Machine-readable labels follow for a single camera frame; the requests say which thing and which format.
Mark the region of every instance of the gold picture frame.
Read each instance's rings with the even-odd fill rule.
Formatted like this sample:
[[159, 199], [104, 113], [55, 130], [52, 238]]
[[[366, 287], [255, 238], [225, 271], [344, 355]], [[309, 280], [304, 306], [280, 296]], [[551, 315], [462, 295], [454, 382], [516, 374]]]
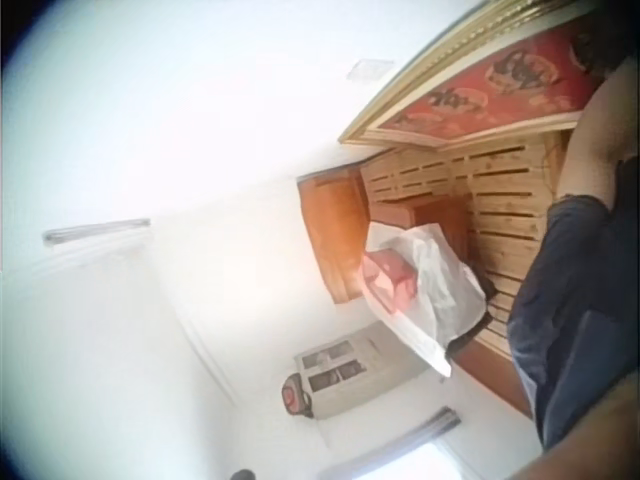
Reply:
[[[570, 110], [567, 107], [558, 113], [538, 113], [538, 117], [533, 119], [514, 121], [452, 138], [430, 136], [424, 131], [400, 130], [400, 126], [394, 126], [392, 130], [388, 124], [394, 115], [401, 115], [418, 101], [434, 95], [434, 88], [460, 78], [460, 74], [471, 71], [472, 67], [475, 68], [489, 56], [495, 57], [518, 42], [523, 43], [531, 38], [546, 41], [544, 35], [553, 35], [554, 28], [585, 18], [595, 7], [595, 2], [589, 0], [494, 0], [482, 4], [427, 46], [398, 73], [347, 127], [339, 137], [340, 143], [385, 146], [409, 144], [439, 151], [513, 135], [573, 128], [586, 102], [584, 98], [588, 98], [592, 91], [585, 91], [579, 101], [571, 104], [572, 111], [567, 111]], [[504, 98], [503, 95], [499, 101], [504, 103]]]

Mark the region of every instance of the red object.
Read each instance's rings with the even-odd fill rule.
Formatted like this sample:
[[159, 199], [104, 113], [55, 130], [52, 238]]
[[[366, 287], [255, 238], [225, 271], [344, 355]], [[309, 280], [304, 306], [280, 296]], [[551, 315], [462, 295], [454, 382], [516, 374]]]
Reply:
[[590, 35], [593, 18], [585, 15], [489, 55], [423, 95], [380, 128], [450, 140], [581, 111], [602, 80], [585, 73], [588, 65], [580, 51]]
[[390, 314], [406, 311], [416, 296], [416, 270], [399, 253], [389, 248], [365, 252], [362, 275], [371, 294]]

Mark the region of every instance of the wooden bed frame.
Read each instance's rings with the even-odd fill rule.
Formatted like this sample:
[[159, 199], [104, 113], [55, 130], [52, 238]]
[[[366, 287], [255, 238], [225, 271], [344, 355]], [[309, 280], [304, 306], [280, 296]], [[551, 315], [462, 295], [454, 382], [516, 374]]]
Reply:
[[516, 137], [437, 153], [401, 147], [360, 169], [370, 204], [417, 195], [468, 198], [470, 263], [498, 293], [488, 305], [492, 321], [453, 360], [529, 417], [506, 322], [544, 236], [570, 133]]

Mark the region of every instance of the cabinet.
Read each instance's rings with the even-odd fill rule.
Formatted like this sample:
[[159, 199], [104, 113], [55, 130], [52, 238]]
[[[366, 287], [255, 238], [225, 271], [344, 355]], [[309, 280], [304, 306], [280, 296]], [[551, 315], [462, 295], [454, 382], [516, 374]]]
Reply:
[[369, 228], [358, 168], [342, 168], [298, 183], [300, 205], [320, 273], [334, 303], [362, 295], [357, 282]]
[[428, 368], [382, 322], [304, 352], [295, 361], [318, 420], [362, 405]]
[[437, 223], [458, 258], [468, 261], [470, 228], [467, 202], [464, 196], [419, 195], [375, 202], [369, 205], [371, 221], [408, 230], [412, 227]]

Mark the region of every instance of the curtain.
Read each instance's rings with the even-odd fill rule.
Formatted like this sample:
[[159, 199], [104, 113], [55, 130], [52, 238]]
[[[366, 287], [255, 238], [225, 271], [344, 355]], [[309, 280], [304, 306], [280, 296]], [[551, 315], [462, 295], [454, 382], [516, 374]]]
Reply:
[[460, 424], [458, 414], [449, 407], [443, 407], [425, 423], [402, 437], [361, 457], [322, 472], [318, 480], [352, 480], [365, 475], [434, 441], [458, 424]]

